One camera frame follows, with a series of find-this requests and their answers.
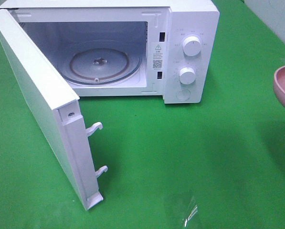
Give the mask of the round door release button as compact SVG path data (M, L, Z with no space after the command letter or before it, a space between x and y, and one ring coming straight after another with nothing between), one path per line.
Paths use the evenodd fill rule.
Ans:
M180 101L187 101L190 98L190 91L188 89L182 89L177 92L176 97Z

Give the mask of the white microwave knob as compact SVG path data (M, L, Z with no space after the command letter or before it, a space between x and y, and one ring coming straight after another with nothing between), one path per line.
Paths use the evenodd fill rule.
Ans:
M201 52L201 41L197 36L189 36L182 43L183 52L187 56L196 56Z
M196 73L193 68L185 67L179 71L179 81L181 84L189 85L196 80Z

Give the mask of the white microwave door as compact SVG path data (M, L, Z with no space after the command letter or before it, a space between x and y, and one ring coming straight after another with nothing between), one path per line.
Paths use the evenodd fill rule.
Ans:
M103 200L88 137L102 129L86 127L79 96L63 79L8 10L0 10L0 42L23 97L85 209Z

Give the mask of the white microwave oven body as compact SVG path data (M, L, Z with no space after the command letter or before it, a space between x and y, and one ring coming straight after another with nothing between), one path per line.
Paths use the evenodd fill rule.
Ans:
M114 40L145 44L145 57L130 77L104 85L80 85L63 79L79 96L162 96L167 104L201 100L220 13L210 0L8 0L0 5L58 70L61 52L70 46ZM182 43L201 41L201 52L187 56ZM181 84L179 71L193 68L196 80ZM187 101L176 94L190 91Z

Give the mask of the clear plastic film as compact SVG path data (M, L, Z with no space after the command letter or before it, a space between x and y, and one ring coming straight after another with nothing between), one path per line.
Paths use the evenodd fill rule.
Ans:
M199 208L192 190L168 194L164 210L169 229L202 229Z

